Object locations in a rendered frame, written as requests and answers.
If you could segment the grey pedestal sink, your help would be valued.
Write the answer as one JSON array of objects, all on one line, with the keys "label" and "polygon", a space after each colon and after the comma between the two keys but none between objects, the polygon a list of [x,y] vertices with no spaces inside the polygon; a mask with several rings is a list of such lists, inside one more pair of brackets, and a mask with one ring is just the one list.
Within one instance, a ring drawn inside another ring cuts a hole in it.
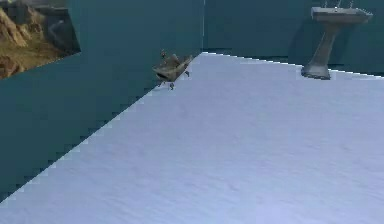
[{"label": "grey pedestal sink", "polygon": [[302,67],[302,76],[330,80],[328,63],[338,31],[346,26],[367,23],[373,17],[372,12],[354,7],[354,0],[349,0],[348,7],[343,7],[342,1],[337,0],[334,6],[329,6],[325,0],[323,6],[311,8],[311,18],[323,25],[324,32],[311,60]]}]

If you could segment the brown landscape wall picture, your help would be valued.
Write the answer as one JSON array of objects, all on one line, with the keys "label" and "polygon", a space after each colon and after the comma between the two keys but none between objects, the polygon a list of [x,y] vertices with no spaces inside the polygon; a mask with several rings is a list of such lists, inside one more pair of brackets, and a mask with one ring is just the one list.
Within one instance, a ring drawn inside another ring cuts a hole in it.
[{"label": "brown landscape wall picture", "polygon": [[67,7],[0,0],[0,80],[80,51]]}]

